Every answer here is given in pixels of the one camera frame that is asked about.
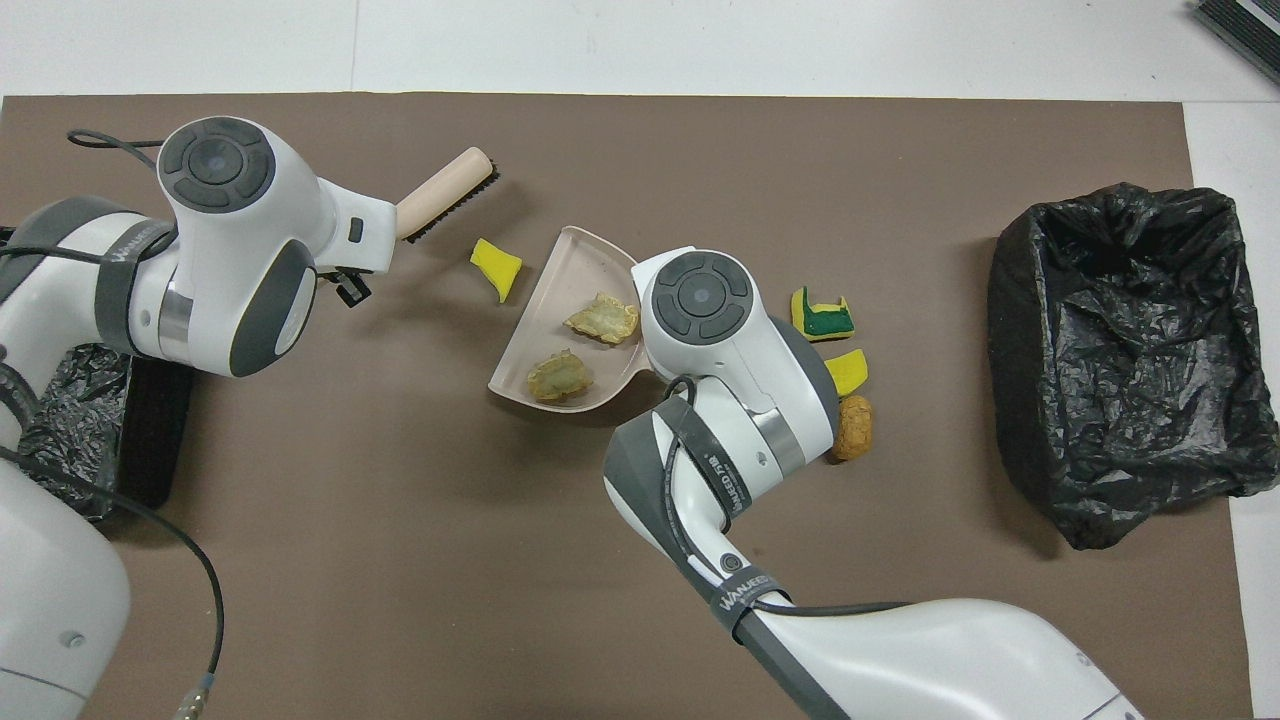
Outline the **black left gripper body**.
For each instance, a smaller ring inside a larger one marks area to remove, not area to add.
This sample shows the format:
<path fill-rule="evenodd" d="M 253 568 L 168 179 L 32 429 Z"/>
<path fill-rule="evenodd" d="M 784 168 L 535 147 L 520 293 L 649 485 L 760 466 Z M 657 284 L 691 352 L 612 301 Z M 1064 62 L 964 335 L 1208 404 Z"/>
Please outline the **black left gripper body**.
<path fill-rule="evenodd" d="M 370 272 L 362 269 L 337 266 L 329 272 L 319 273 L 317 277 L 334 286 L 335 292 L 347 307 L 356 307 L 372 295 L 370 286 L 364 278 L 367 274 Z"/>

